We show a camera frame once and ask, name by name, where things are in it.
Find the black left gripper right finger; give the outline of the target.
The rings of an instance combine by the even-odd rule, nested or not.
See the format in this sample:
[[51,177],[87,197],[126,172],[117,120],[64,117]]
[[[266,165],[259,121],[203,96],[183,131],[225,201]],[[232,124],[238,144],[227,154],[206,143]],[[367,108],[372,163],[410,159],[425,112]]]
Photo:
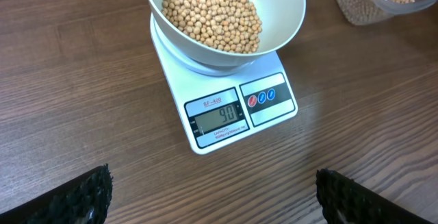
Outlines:
[[328,224],[431,224],[336,171],[318,170],[315,184]]

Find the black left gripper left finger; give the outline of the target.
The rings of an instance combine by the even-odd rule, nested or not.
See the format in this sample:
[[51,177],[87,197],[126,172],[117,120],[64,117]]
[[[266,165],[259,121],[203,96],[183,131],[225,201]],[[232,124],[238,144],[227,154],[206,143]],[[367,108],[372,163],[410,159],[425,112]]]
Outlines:
[[107,164],[1,214],[18,224],[103,224],[112,200],[113,177]]

